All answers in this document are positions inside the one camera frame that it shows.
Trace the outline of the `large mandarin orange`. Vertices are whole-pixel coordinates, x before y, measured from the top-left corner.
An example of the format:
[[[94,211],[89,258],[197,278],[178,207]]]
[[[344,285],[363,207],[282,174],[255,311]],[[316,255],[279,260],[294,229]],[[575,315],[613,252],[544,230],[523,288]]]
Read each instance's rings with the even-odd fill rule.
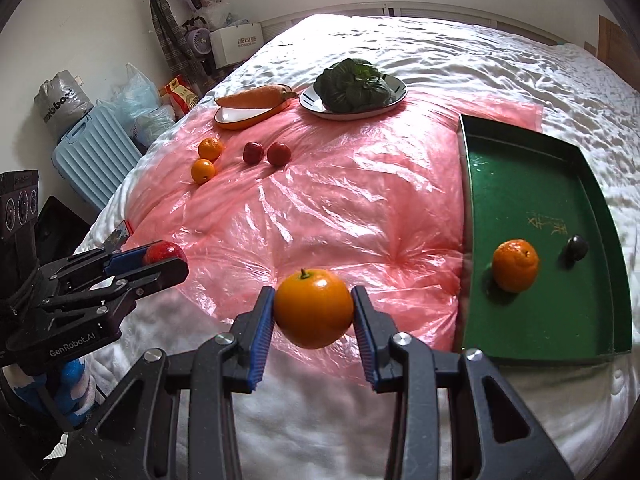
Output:
[[[492,255],[491,276],[502,290],[519,294],[533,286],[539,265],[536,249],[527,240],[506,240]]]

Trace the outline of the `white cardboard box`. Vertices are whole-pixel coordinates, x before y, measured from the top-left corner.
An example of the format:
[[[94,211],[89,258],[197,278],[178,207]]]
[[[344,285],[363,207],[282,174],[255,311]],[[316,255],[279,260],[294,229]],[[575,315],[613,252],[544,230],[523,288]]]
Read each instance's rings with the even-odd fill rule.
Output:
[[[264,45],[262,25],[232,25],[209,33],[215,65],[218,68],[248,60]]]

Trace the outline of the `clear plastic bag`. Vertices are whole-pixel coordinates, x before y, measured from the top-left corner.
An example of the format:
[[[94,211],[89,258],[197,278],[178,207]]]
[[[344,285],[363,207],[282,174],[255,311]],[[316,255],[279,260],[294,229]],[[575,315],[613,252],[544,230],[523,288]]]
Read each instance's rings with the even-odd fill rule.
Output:
[[[145,153],[176,122],[174,109],[165,104],[155,84],[136,66],[126,64],[127,81],[115,87],[103,105],[115,116],[127,136]]]

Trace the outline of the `dark plum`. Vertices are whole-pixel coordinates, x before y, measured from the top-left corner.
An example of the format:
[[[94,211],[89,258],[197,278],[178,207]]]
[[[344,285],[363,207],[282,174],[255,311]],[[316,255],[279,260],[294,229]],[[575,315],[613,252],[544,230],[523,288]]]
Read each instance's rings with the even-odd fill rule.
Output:
[[[567,264],[575,263],[585,258],[588,252],[589,243],[581,235],[575,234],[565,244],[563,259]]]

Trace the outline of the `white round plate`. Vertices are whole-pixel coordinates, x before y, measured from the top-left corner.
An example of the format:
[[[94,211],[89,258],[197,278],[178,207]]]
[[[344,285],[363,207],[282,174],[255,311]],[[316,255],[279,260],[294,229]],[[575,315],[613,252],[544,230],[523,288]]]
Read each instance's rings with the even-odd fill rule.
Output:
[[[350,122],[351,120],[375,117],[398,107],[408,94],[407,85],[401,79],[392,75],[386,75],[384,80],[386,84],[390,86],[390,90],[392,90],[392,100],[390,104],[375,108],[374,110],[346,114],[331,112],[324,106],[322,99],[320,99],[320,96],[318,96],[316,90],[312,87],[308,87],[300,94],[298,98],[299,104],[307,112],[323,119],[334,120],[334,122]]]

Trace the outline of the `plaid scarf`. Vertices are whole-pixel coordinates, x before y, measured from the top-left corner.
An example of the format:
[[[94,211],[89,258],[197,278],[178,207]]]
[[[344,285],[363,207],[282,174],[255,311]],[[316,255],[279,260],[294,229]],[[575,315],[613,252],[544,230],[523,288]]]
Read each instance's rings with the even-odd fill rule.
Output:
[[[200,98],[212,86],[202,63],[186,41],[167,0],[149,0],[152,24],[172,76],[181,76]]]

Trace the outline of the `orange oval plate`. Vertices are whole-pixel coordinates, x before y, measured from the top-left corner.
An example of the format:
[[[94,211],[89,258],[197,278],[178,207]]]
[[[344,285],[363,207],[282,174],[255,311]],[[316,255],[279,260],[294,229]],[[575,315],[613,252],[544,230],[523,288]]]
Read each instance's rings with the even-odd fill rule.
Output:
[[[221,107],[216,111],[214,123],[221,129],[238,131],[250,128],[277,115],[290,106],[286,101],[273,108],[229,108]]]

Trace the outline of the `grey printed bag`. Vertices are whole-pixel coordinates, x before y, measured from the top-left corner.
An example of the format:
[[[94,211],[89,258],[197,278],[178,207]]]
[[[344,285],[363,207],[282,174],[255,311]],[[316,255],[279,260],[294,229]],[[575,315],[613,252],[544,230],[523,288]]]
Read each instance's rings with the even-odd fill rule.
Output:
[[[46,80],[39,87],[34,103],[55,142],[93,109],[93,102],[68,70],[61,70]]]

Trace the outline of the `small orange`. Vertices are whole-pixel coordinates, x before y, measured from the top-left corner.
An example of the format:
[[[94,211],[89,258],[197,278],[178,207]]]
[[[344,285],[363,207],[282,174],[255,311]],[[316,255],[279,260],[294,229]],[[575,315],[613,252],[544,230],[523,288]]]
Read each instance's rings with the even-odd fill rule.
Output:
[[[202,185],[216,177],[215,164],[206,158],[197,159],[191,166],[191,177],[195,184]]]

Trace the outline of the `wooden headboard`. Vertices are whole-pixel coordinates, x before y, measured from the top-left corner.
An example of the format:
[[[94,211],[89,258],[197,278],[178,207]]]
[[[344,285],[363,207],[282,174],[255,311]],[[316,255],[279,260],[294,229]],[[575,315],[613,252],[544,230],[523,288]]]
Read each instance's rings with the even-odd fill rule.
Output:
[[[603,15],[598,18],[598,44],[584,42],[587,52],[608,66],[623,81],[640,90],[640,61],[626,32]]]

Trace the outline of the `green tray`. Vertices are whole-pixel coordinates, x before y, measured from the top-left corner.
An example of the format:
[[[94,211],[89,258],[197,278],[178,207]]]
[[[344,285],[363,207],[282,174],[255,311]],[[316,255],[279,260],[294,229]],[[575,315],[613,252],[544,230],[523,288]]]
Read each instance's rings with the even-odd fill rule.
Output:
[[[631,298],[620,239],[578,146],[505,122],[463,115],[463,270],[456,346],[512,365],[594,364],[632,347]],[[589,243],[567,264],[568,239]],[[510,294],[492,279],[506,240],[540,259],[535,283]]]

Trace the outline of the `smooth orange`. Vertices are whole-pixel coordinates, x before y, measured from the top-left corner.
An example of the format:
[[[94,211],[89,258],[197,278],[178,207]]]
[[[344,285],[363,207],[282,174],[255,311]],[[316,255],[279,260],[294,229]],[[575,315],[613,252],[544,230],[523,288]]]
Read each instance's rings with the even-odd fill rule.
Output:
[[[324,348],[345,335],[354,319],[354,300],[334,273],[301,268],[286,278],[273,298],[273,318],[299,348]]]

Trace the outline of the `orange rice bag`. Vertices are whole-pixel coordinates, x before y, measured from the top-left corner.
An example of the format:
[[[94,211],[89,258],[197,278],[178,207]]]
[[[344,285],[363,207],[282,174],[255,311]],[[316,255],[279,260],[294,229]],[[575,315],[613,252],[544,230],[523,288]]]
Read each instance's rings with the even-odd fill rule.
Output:
[[[171,106],[177,118],[188,114],[198,104],[198,96],[181,75],[160,88],[160,99]]]

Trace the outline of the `purple fan lower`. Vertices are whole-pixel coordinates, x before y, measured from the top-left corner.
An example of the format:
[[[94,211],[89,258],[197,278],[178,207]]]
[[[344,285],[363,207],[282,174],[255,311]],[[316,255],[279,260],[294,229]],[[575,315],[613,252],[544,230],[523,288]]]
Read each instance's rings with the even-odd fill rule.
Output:
[[[186,33],[186,42],[196,56],[206,56],[212,53],[210,31],[206,27],[189,30]]]

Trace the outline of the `light blue suitcase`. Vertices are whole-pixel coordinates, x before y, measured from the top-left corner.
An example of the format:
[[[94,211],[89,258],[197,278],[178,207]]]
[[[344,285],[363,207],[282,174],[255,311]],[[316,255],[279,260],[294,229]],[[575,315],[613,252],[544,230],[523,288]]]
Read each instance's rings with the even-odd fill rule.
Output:
[[[62,136],[52,165],[83,200],[101,211],[140,158],[114,113],[99,104]]]

